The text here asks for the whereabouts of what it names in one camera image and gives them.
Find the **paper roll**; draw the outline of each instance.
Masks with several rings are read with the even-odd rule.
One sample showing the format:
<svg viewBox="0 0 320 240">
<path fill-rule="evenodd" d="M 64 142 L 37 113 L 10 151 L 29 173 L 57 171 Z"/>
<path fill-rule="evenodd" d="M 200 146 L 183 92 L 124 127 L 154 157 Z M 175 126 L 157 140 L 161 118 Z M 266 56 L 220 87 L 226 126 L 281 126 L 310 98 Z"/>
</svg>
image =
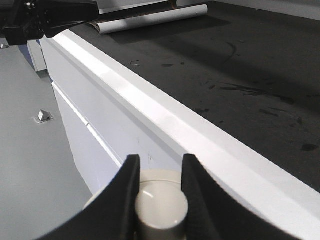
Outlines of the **paper roll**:
<svg viewBox="0 0 320 240">
<path fill-rule="evenodd" d="M 190 6 L 176 10 L 152 13 L 143 16 L 130 17 L 115 21 L 97 23 L 95 26 L 99 33 L 110 34 L 129 29 L 136 29 L 157 24 L 164 24 L 173 21 L 189 19 L 206 15 L 208 13 L 207 5 Z"/>
</svg>

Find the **black foam pad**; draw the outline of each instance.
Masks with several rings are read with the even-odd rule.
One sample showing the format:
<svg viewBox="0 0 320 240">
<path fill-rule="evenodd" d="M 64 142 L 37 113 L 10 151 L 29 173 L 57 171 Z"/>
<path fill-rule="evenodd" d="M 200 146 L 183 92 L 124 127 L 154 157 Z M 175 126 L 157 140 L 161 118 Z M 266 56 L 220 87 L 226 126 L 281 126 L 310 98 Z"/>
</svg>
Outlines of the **black foam pad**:
<svg viewBox="0 0 320 240">
<path fill-rule="evenodd" d="M 296 240 L 234 200 L 194 155 L 183 157 L 181 188 L 189 205 L 187 240 Z"/>
</svg>

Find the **stain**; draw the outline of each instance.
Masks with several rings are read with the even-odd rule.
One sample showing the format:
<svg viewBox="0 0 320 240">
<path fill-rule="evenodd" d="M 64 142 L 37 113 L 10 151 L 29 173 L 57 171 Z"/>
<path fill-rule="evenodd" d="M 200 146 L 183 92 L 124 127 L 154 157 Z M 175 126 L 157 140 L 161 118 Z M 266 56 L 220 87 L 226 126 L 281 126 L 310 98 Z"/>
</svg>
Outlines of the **stain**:
<svg viewBox="0 0 320 240">
<path fill-rule="evenodd" d="M 296 120 L 296 122 L 300 125 L 302 125 L 302 117 L 298 117 L 298 119 Z"/>
<path fill-rule="evenodd" d="M 224 60 L 222 65 L 229 62 L 235 56 L 235 54 L 237 53 L 237 50 L 238 50 L 237 47 L 235 45 L 233 45 L 231 42 L 227 42 L 227 44 L 232 48 L 232 53 L 230 56 L 228 56 L 228 58 L 226 60 Z"/>
<path fill-rule="evenodd" d="M 164 68 L 170 68 L 172 67 L 174 64 L 162 64 L 161 67 L 164 67 Z"/>
<path fill-rule="evenodd" d="M 301 151 L 311 152 L 311 151 L 314 151 L 314 150 L 316 150 L 316 149 L 318 149 L 318 148 L 319 148 L 318 145 L 314 145 L 314 144 L 307 143 L 307 144 L 304 144 L 304 145 L 301 147 Z"/>
<path fill-rule="evenodd" d="M 287 97 L 287 96 L 282 96 L 282 95 L 278 95 L 278 94 L 272 94 L 272 96 L 279 98 L 282 102 L 289 104 L 289 105 L 293 105 L 295 104 L 295 100 L 291 97 Z"/>
<path fill-rule="evenodd" d="M 196 113 L 196 114 L 204 114 L 204 113 L 207 113 L 210 111 L 210 109 L 206 108 L 206 109 L 201 109 L 201 108 L 196 108 L 196 109 L 193 109 L 193 111 Z"/>
<path fill-rule="evenodd" d="M 259 113 L 263 113 L 263 114 L 267 114 L 267 115 L 271 115 L 271 116 L 275 116 L 275 117 L 279 117 L 278 114 L 264 110 L 264 109 L 259 109 Z"/>
<path fill-rule="evenodd" d="M 271 94 L 263 89 L 241 86 L 241 85 L 225 83 L 225 82 L 222 82 L 222 84 L 226 84 L 231 87 L 220 87 L 220 89 L 227 90 L 227 91 L 240 91 L 240 92 L 248 93 L 248 94 L 244 94 L 245 96 L 272 96 L 272 97 L 279 98 L 282 102 L 289 105 L 293 105 L 295 103 L 295 100 L 293 100 L 291 97 L 282 96 L 279 94 Z"/>
<path fill-rule="evenodd" d="M 274 110 L 274 111 L 278 111 L 278 112 L 289 113 L 289 112 L 288 112 L 288 111 L 286 111 L 286 110 L 279 109 L 279 108 L 275 108 L 275 107 L 268 107 L 268 109 L 271 109 L 271 110 Z"/>
</svg>

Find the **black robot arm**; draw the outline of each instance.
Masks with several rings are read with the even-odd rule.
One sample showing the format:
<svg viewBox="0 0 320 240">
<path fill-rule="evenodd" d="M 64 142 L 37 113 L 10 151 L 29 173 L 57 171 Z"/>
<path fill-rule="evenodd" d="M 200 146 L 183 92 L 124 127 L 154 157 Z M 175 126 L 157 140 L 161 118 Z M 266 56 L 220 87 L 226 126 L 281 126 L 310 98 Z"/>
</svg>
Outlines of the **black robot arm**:
<svg viewBox="0 0 320 240">
<path fill-rule="evenodd" d="M 1 0 L 0 33 L 9 45 L 52 38 L 73 26 L 99 18 L 91 0 Z"/>
</svg>

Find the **dark work surface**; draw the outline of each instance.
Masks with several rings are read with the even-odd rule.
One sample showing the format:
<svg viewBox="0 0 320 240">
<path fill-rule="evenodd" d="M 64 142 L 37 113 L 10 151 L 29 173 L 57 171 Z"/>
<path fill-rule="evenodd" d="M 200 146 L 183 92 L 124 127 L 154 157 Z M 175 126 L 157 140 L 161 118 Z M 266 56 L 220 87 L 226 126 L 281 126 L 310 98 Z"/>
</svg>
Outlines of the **dark work surface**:
<svg viewBox="0 0 320 240">
<path fill-rule="evenodd" d="M 72 31 L 320 192 L 320 22 L 208 9 L 109 35 Z"/>
</svg>

